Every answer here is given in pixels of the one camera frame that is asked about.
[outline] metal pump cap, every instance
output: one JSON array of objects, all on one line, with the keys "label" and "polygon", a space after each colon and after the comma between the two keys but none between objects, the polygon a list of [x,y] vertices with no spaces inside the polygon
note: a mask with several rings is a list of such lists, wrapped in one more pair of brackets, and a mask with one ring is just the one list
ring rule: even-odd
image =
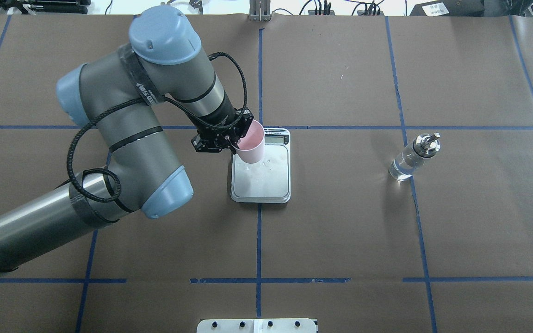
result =
[{"label": "metal pump cap", "polygon": [[440,137],[439,133],[433,133],[432,135],[429,133],[421,134],[413,142],[413,149],[421,157],[433,157],[440,151]]}]

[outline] robotic arm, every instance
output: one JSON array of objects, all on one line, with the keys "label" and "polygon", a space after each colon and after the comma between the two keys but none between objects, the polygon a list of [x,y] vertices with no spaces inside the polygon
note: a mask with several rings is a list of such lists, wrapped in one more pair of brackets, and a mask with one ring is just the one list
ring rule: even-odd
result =
[{"label": "robotic arm", "polygon": [[131,24],[129,40],[57,83],[59,103],[72,120],[97,126],[112,154],[110,164],[79,173],[73,182],[0,216],[0,276],[136,210],[156,219],[192,198],[188,176],[151,105],[169,101],[186,111],[198,129],[192,139],[198,152],[235,153],[233,146],[245,136],[254,116],[231,105],[180,11],[171,6],[144,11]]}]

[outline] black cable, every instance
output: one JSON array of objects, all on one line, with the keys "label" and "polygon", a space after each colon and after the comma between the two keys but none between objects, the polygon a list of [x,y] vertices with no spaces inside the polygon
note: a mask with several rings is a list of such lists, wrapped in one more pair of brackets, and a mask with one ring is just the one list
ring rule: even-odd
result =
[{"label": "black cable", "polygon": [[[237,109],[237,111],[247,109],[248,108],[248,88],[246,87],[246,78],[244,76],[244,72],[242,71],[242,68],[240,67],[240,65],[238,65],[237,61],[235,61],[235,59],[233,59],[233,57],[231,55],[228,55],[228,53],[216,52],[216,53],[212,53],[212,54],[210,54],[208,56],[209,61],[214,61],[215,59],[217,59],[219,57],[228,58],[231,61],[231,63],[233,63],[233,65],[236,67],[237,71],[239,72],[240,78],[242,79],[242,88],[244,89],[244,105],[242,106],[242,108]],[[233,122],[231,122],[230,124],[222,125],[222,126],[216,126],[216,125],[210,124],[208,122],[205,122],[205,120],[197,117],[194,113],[190,112],[182,104],[178,103],[174,99],[170,99],[169,97],[164,96],[164,100],[169,102],[170,104],[174,105],[175,107],[179,108],[187,116],[194,118],[194,120],[196,120],[197,122],[201,123],[203,126],[209,128],[209,129],[213,129],[213,130],[228,130],[232,126],[237,124],[243,117],[243,112],[240,112],[240,114],[236,117],[236,119]]]},{"label": "black cable", "polygon": [[68,184],[70,183],[71,181],[69,179],[67,179],[66,181],[64,181],[63,183],[59,184],[59,186],[55,187],[55,190],[58,189],[59,187],[65,185],[65,184]]},{"label": "black cable", "polygon": [[113,0],[110,0],[110,3],[108,4],[108,7],[106,7],[106,10],[104,11],[104,15],[108,14],[108,9],[110,9],[110,6],[112,6]]},{"label": "black cable", "polygon": [[367,11],[367,3],[366,2],[360,2],[360,3],[357,4],[357,6],[355,6],[355,8],[353,8],[353,12],[351,12],[351,16],[355,15],[355,11],[357,11],[357,7],[359,7],[361,5],[365,5],[366,6],[366,11]]},{"label": "black cable", "polygon": [[285,9],[285,8],[277,8],[277,9],[273,10],[273,12],[276,12],[276,11],[286,11],[286,12],[290,13],[291,15],[293,15],[292,12],[288,11],[288,10]]},{"label": "black cable", "polygon": [[300,13],[298,15],[302,15],[303,13],[303,10],[305,9],[305,6],[307,6],[307,4],[309,4],[311,2],[311,0],[307,0],[304,4],[304,6],[302,7],[302,10],[300,10]]},{"label": "black cable", "polygon": [[[235,61],[235,59],[233,59],[233,57],[231,57],[231,55],[228,55],[228,53],[216,52],[216,53],[212,53],[211,55],[208,56],[209,61],[213,61],[213,60],[217,59],[218,57],[226,57],[226,58],[228,58],[231,61],[231,63],[233,63],[233,65],[236,67],[237,71],[240,73],[240,77],[242,79],[242,87],[244,89],[244,104],[243,104],[242,108],[238,109],[237,111],[248,109],[248,88],[246,87],[246,78],[244,76],[244,72],[242,71],[242,68],[237,63],[237,61]],[[228,129],[231,129],[231,127],[235,126],[243,117],[243,112],[240,112],[240,114],[236,117],[236,119],[233,122],[231,122],[231,124],[224,125],[224,126],[216,126],[216,125],[210,124],[208,122],[205,122],[205,120],[197,117],[195,114],[190,112],[188,109],[186,109],[184,106],[182,106],[180,103],[178,103],[174,99],[170,99],[169,97],[166,97],[166,96],[164,96],[164,99],[165,99],[165,101],[173,104],[175,107],[178,107],[180,110],[184,111],[184,113],[186,113],[186,115],[194,118],[195,120],[197,120],[197,122],[201,123],[203,126],[206,126],[207,128],[210,128],[210,129],[213,129],[213,130],[228,130]],[[141,97],[139,97],[138,99],[131,99],[130,101],[126,101],[124,103],[120,103],[118,105],[115,105],[112,108],[109,108],[105,112],[102,112],[101,114],[98,114],[98,116],[96,116],[96,118],[94,118],[93,120],[91,120],[91,122],[89,122],[85,126],[83,126],[82,129],[80,131],[78,131],[78,133],[74,136],[74,139],[72,140],[72,142],[71,142],[71,144],[69,146],[69,150],[67,152],[67,165],[66,166],[67,166],[67,175],[69,177],[68,181],[72,184],[72,186],[74,186],[74,188],[77,190],[77,192],[79,192],[80,194],[82,194],[86,198],[89,198],[89,199],[91,199],[93,201],[96,201],[96,202],[102,202],[102,203],[113,202],[113,201],[117,200],[118,197],[120,196],[122,187],[121,187],[120,180],[118,179],[118,176],[116,175],[116,173],[113,173],[112,171],[109,171],[108,169],[102,169],[102,168],[95,168],[95,169],[85,170],[85,171],[83,171],[83,175],[92,174],[92,173],[101,173],[103,175],[107,175],[108,177],[111,177],[112,180],[114,181],[114,194],[112,194],[112,196],[110,196],[110,198],[98,197],[98,196],[96,196],[94,194],[91,194],[90,192],[86,191],[85,188],[83,188],[81,186],[80,182],[78,182],[77,177],[75,176],[74,167],[73,167],[74,154],[75,154],[75,150],[77,148],[78,142],[80,141],[80,139],[83,137],[83,135],[87,131],[89,131],[93,126],[96,126],[96,124],[98,122],[100,122],[102,119],[106,118],[107,116],[111,115],[113,112],[116,112],[118,110],[121,110],[121,109],[123,109],[125,107],[128,107],[128,106],[131,106],[131,105],[142,103],[143,101],[144,100]]]},{"label": "black cable", "polygon": [[74,188],[77,190],[77,192],[79,192],[80,194],[82,194],[83,196],[85,196],[86,198],[88,199],[91,199],[95,202],[102,202],[102,203],[106,203],[106,202],[113,202],[114,200],[118,199],[118,197],[120,196],[120,193],[121,193],[121,190],[122,190],[122,187],[121,187],[121,184],[120,184],[120,180],[118,179],[118,176],[113,173],[112,171],[108,171],[106,169],[90,169],[90,170],[87,170],[87,171],[91,171],[91,170],[95,170],[95,172],[93,173],[102,173],[102,174],[105,174],[107,175],[108,177],[111,177],[112,180],[114,180],[114,194],[112,194],[112,196],[110,196],[110,198],[102,198],[102,197],[98,197],[94,194],[91,194],[90,192],[86,191],[85,188],[83,188],[80,184],[80,182],[78,182],[77,180],[77,177],[75,176],[75,173],[74,173],[74,154],[75,154],[75,150],[78,146],[78,142],[80,141],[80,139],[83,137],[83,135],[89,131],[93,126],[96,126],[96,124],[98,122],[100,122],[102,119],[106,118],[107,116],[111,115],[113,112],[117,112],[118,110],[121,110],[125,107],[128,107],[128,106],[131,106],[131,105],[134,105],[134,104],[139,104],[139,103],[142,103],[143,102],[143,99],[141,97],[139,97],[138,99],[131,99],[131,101],[126,101],[124,103],[120,103],[118,105],[115,105],[113,106],[112,108],[109,108],[108,110],[106,110],[105,112],[102,112],[101,114],[98,114],[98,116],[96,116],[96,118],[94,118],[91,122],[87,123],[85,126],[82,127],[82,129],[80,131],[78,131],[78,133],[75,135],[73,141],[71,142],[71,144],[69,145],[69,150],[67,152],[67,175],[69,177],[69,181],[71,182],[71,185],[74,186]]},{"label": "black cable", "polygon": [[376,15],[377,8],[379,7],[377,6],[376,2],[372,1],[372,4],[370,4],[370,8],[367,10],[367,15],[369,16]]}]

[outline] white sticker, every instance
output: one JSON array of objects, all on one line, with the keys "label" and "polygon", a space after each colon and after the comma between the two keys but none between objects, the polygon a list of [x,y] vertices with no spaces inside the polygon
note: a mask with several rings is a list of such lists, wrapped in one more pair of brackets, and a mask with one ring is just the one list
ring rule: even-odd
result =
[{"label": "white sticker", "polygon": [[427,16],[440,16],[440,15],[446,15],[446,13],[450,13],[448,9],[446,8],[446,5],[444,5],[443,2],[438,2],[437,4],[423,6],[422,8],[425,11],[425,14],[427,14]]}]

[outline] digital scale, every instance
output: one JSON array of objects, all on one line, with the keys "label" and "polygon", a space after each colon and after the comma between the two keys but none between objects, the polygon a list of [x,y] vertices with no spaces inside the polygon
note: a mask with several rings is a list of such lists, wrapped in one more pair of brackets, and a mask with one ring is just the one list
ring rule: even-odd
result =
[{"label": "digital scale", "polygon": [[231,199],[243,203],[286,203],[291,198],[291,136],[288,130],[265,127],[262,160],[248,164],[231,159]]}]

